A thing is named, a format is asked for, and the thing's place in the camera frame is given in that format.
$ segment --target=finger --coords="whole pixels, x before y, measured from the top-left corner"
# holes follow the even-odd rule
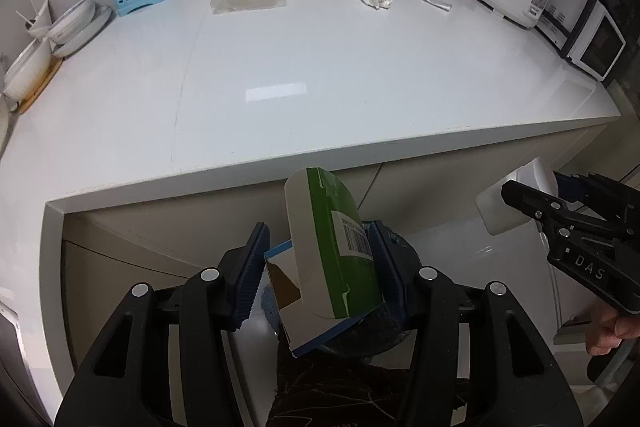
[[[606,355],[610,351],[609,347],[588,347],[587,353],[592,357],[599,357],[600,355]]]
[[[640,317],[620,317],[615,332],[619,339],[637,339],[640,337]]]
[[[591,310],[591,323],[610,330],[613,330],[617,318],[618,312],[602,300],[598,300]]]
[[[591,330],[587,331],[587,347],[610,349],[611,347],[618,347],[620,342],[621,340],[616,334],[611,330],[607,330],[607,328],[591,328]]]

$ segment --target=cabinet door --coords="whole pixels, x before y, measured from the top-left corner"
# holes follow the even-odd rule
[[[359,203],[377,171],[372,165],[336,174]],[[272,246],[289,239],[284,183],[104,208],[82,217],[149,250],[195,266],[215,266],[225,251],[244,245],[257,221],[269,226]]]
[[[638,174],[631,178],[627,185],[635,188],[636,190],[640,190],[640,172],[638,172]]]
[[[72,358],[78,364],[127,291],[138,282],[154,289],[187,279],[116,261],[63,242],[63,306]]]
[[[537,156],[558,169],[600,130],[569,130],[385,163],[360,215],[381,219],[401,234],[476,216],[476,195],[485,188]]]
[[[80,214],[65,216],[62,239],[78,247],[92,250],[116,261],[134,264],[141,268],[170,273],[180,277],[192,277],[200,267],[185,261],[174,259],[170,255],[159,252],[158,248],[143,248],[116,233],[105,230],[94,221]]]

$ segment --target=cabinet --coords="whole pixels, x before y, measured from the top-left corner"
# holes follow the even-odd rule
[[[360,203],[376,172],[378,165],[336,174]],[[257,221],[269,226],[272,246],[289,239],[284,183],[281,180],[103,208],[80,217],[170,259],[196,267],[215,266],[225,251],[244,245]],[[100,245],[94,250],[102,251]]]
[[[621,180],[640,164],[640,120],[620,86],[614,82],[607,90],[621,116],[607,125],[593,142],[577,154],[562,172],[597,172]]]
[[[401,234],[477,214],[476,194],[537,156],[559,169],[605,126],[385,163],[360,207]]]
[[[95,337],[127,291],[138,282],[154,289],[187,279],[123,263],[73,243],[63,242],[63,304],[71,352],[82,362]]]

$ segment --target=kitchen counter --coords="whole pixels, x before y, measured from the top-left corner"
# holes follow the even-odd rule
[[[289,0],[114,20],[20,117],[0,159],[0,300],[54,416],[73,371],[63,215],[606,123],[606,90],[473,0]]]

